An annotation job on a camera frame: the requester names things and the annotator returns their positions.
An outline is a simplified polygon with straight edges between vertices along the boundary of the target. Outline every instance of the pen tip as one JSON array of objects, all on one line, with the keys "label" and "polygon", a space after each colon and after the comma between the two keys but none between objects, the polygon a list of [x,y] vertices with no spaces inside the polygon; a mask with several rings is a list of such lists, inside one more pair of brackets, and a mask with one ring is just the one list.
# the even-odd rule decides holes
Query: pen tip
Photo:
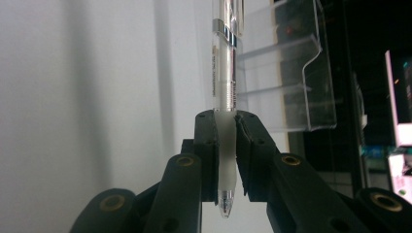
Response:
[{"label": "pen tip", "polygon": [[219,200],[219,207],[223,218],[229,218],[230,211],[233,205],[233,199],[222,198]]}]

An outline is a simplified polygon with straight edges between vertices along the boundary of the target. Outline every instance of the white wall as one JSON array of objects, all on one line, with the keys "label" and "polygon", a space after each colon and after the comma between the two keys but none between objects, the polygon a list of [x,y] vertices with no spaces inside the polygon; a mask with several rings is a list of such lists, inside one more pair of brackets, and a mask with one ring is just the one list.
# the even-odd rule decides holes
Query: white wall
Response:
[{"label": "white wall", "polygon": [[[67,232],[100,191],[145,190],[211,107],[211,1],[0,1],[0,29],[0,232]],[[270,232],[238,181],[203,232]]]}]

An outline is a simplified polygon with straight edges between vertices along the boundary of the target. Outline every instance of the clear acrylic holder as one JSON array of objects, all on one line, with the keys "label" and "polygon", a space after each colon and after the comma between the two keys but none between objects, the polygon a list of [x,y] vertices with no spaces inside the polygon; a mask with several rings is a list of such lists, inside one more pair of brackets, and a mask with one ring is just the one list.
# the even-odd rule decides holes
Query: clear acrylic holder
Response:
[{"label": "clear acrylic holder", "polygon": [[336,113],[318,1],[280,1],[245,16],[237,56],[237,109],[269,132],[333,128]]}]

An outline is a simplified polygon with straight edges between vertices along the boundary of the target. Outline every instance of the pen barrel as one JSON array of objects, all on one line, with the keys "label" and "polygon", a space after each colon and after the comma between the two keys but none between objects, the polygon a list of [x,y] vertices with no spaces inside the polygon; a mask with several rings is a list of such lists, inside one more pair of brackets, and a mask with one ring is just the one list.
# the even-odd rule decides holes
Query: pen barrel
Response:
[{"label": "pen barrel", "polygon": [[214,33],[213,45],[214,110],[233,112],[236,110],[236,49],[219,34]]},{"label": "pen barrel", "polygon": [[236,47],[243,31],[243,0],[215,0],[213,4],[214,110],[236,110]]},{"label": "pen barrel", "polygon": [[236,186],[236,112],[215,112],[219,135],[218,190],[234,190]]}]

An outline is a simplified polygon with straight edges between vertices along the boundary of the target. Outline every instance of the clear plastic pen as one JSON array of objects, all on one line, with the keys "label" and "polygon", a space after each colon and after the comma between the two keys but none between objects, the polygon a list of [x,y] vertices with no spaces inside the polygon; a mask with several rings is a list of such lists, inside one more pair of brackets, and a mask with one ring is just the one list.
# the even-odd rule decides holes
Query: clear plastic pen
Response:
[{"label": "clear plastic pen", "polygon": [[236,48],[243,28],[243,0],[213,2],[213,97],[219,135],[218,199],[229,217],[236,186]]}]

